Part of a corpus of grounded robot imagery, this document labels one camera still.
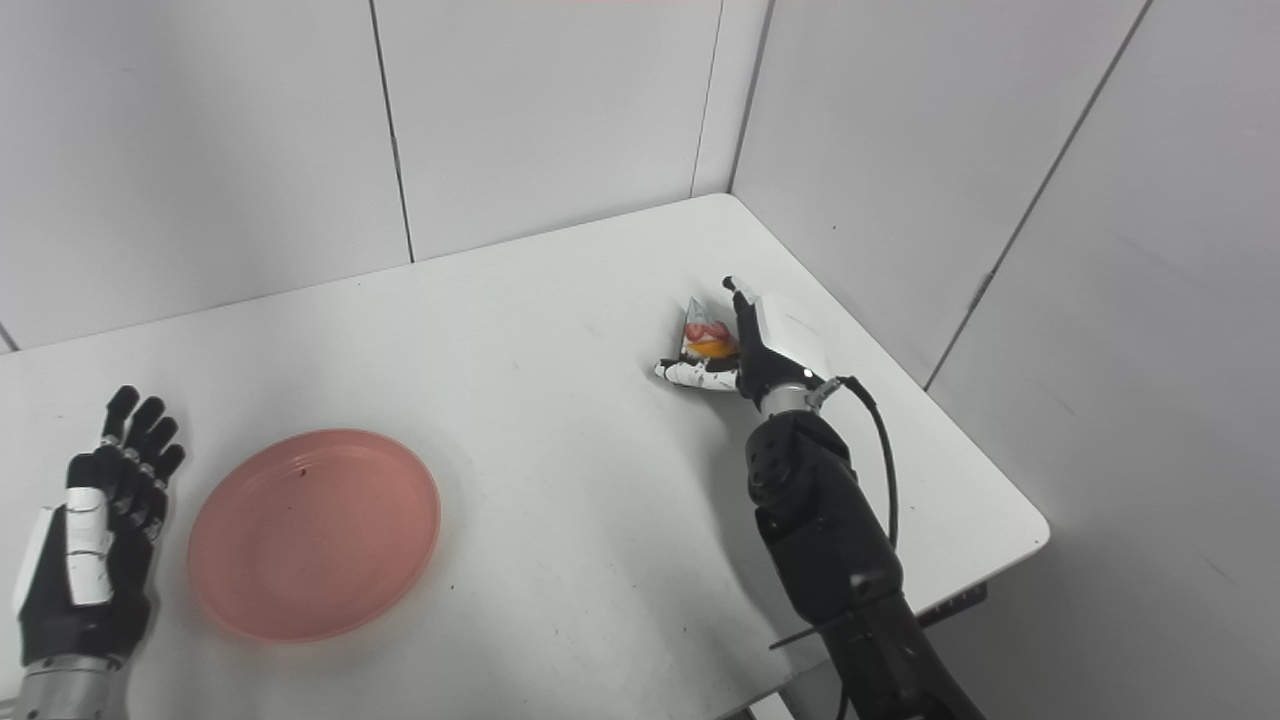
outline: pink plate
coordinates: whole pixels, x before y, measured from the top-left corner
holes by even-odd
[[[259,452],[200,510],[187,570],[218,623],[264,642],[332,638],[396,605],[431,556],[440,496],[422,462],[364,430]]]

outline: robot finger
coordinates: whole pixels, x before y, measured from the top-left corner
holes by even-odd
[[[160,418],[160,421],[142,438],[142,445],[138,447],[138,462],[143,471],[152,471],[156,459],[160,457],[160,451],[169,445],[175,434],[178,434],[178,423],[173,418],[165,416]]]
[[[133,413],[133,420],[129,423],[129,433],[124,437],[124,455],[127,457],[132,460],[138,459],[145,438],[161,415],[164,415],[163,400],[151,396],[142,401],[142,405]]]
[[[180,445],[170,445],[155,464],[155,480],[151,489],[140,498],[142,507],[134,506],[133,521],[142,528],[142,534],[152,543],[160,537],[165,518],[169,515],[169,478],[187,457]]]
[[[67,465],[67,487],[102,489],[97,459],[92,454],[82,452],[72,457],[70,464]]]
[[[109,501],[115,500],[129,471],[129,462],[115,445],[104,445],[93,451],[93,464],[97,466],[99,487]]]
[[[180,445],[170,445],[160,454],[160,457],[155,461],[155,477],[156,482],[163,487],[169,487],[169,478],[173,477],[178,465],[187,459],[187,451]]]
[[[138,391],[133,386],[122,386],[106,404],[106,423],[102,424],[102,445],[124,442],[124,421],[138,404]]]
[[[133,505],[138,500],[138,493],[155,482],[151,475],[142,471],[140,466],[132,462],[127,462],[125,465],[127,469],[120,479],[120,486],[115,493],[115,498],[111,502],[113,509],[119,515],[132,514]]]
[[[160,536],[160,527],[164,525],[168,514],[169,493],[165,492],[164,486],[157,480],[152,480],[150,486],[138,491],[138,497],[133,502],[133,512],[129,514],[129,521],[136,528],[142,528],[147,539],[155,542]]]
[[[737,389],[737,365],[735,363],[659,360],[653,366],[653,373],[677,386],[721,392]]]
[[[115,451],[114,447],[106,450]],[[67,582],[72,605],[101,605],[111,598],[106,557],[111,547],[110,510],[95,455],[77,455],[67,468]]]

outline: robotic hand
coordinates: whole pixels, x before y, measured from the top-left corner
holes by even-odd
[[[982,720],[902,594],[896,471],[874,398],[858,379],[829,374],[803,307],[758,297],[736,278],[724,278],[724,287],[733,293],[737,354],[716,387],[696,360],[664,360],[654,372],[677,384],[736,389],[763,415],[746,442],[756,529],[796,614],[812,625],[796,638],[818,633],[831,653],[844,683],[838,716],[851,702],[863,720]],[[820,416],[841,387],[867,406],[879,433],[887,529],[858,486],[849,446]]]
[[[146,633],[143,587],[186,457],[169,445],[178,423],[163,415],[159,397],[138,405],[122,387],[101,446],[67,469],[67,502],[37,520],[14,589],[26,666],[17,719],[100,719],[113,674]]]

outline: black cable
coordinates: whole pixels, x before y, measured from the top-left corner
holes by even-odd
[[[803,641],[803,639],[808,638],[809,635],[812,635],[814,633],[820,633],[823,630],[829,630],[829,629],[835,628],[836,625],[840,625],[841,623],[847,623],[850,619],[851,619],[851,616],[849,615],[849,612],[841,612],[840,615],[836,615],[835,618],[832,618],[831,620],[827,620],[826,623],[818,623],[817,625],[813,625],[813,626],[809,626],[809,628],[806,628],[804,630],[800,630],[799,633],[796,633],[794,635],[787,635],[787,637],[782,638],[781,641],[771,644],[769,650],[778,650],[782,646],[791,644],[791,643],[794,643],[796,641]]]
[[[840,712],[836,714],[836,720],[845,720],[845,715],[849,714],[849,687],[840,685]]]
[[[897,469],[893,465],[893,448],[888,443],[888,429],[884,427],[884,418],[881,418],[879,407],[870,392],[852,375],[837,378],[846,388],[858,396],[870,413],[872,421],[876,423],[876,433],[881,439],[881,452],[884,454],[884,483],[888,486],[888,543],[897,550]]]

